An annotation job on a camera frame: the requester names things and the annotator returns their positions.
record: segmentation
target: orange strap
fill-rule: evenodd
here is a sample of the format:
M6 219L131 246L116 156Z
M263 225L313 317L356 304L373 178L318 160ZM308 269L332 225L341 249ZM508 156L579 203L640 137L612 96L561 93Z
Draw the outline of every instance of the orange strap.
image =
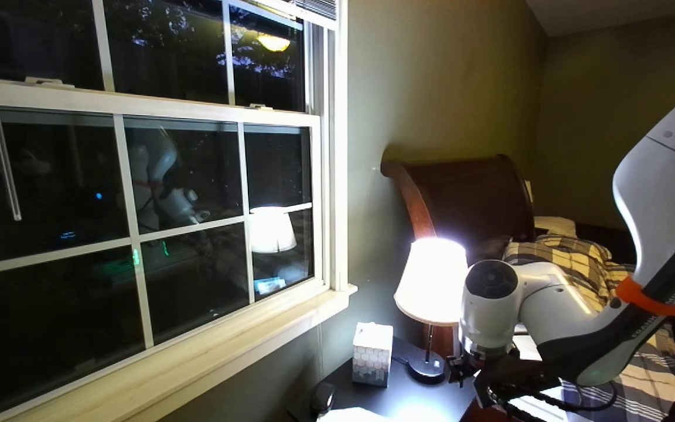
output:
M675 317L672 304L665 304L665 303L658 303L658 300L643 296L641 286L633 277L626 277L616 286L616 297L621 297L628 304L643 310L647 313Z

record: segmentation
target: window sill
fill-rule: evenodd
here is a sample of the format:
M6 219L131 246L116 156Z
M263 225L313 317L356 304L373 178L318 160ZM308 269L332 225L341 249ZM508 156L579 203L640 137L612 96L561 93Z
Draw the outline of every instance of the window sill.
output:
M298 304L293 297L271 297L263 306L244 310L233 320L211 323L45 403L12 418L5 414L5 419L158 419L340 313L353 290L353 286L318 287Z

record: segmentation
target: lamp shade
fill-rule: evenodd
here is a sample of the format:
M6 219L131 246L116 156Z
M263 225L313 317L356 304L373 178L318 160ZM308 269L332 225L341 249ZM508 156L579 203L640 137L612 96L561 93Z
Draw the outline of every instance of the lamp shade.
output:
M279 253L294 249L290 216L284 205L250 208L250 250Z
M393 303L421 323L459 323L465 267L462 244L443 237L414 238Z

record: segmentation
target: wooden headboard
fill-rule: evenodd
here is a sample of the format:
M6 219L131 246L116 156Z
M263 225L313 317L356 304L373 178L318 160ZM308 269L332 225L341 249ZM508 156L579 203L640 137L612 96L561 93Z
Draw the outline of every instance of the wooden headboard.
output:
M508 238L533 238L531 203L505 154L455 162L382 162L397 188L414 237L440 233L468 250L468 262L500 258Z

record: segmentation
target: ceiling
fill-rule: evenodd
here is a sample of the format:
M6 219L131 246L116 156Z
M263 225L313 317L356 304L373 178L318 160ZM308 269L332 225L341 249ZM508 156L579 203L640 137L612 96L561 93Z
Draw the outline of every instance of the ceiling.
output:
M549 37L675 13L675 0L525 0Z

